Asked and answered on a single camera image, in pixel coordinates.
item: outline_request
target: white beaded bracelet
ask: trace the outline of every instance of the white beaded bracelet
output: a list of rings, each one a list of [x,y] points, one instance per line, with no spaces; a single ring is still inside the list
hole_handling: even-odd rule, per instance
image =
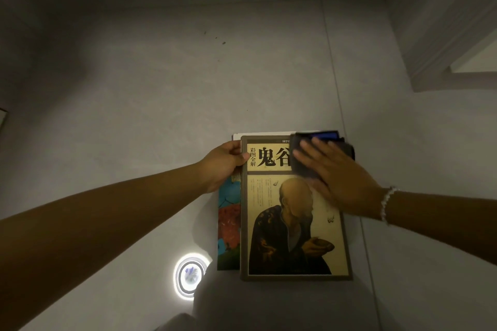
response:
[[[381,212],[380,212],[381,221],[385,222],[387,225],[389,225],[387,221],[387,203],[390,200],[390,196],[392,196],[392,194],[395,193],[395,191],[399,191],[399,189],[396,188],[395,186],[390,186],[390,189],[388,190],[388,192],[383,197],[383,200],[381,201]]]

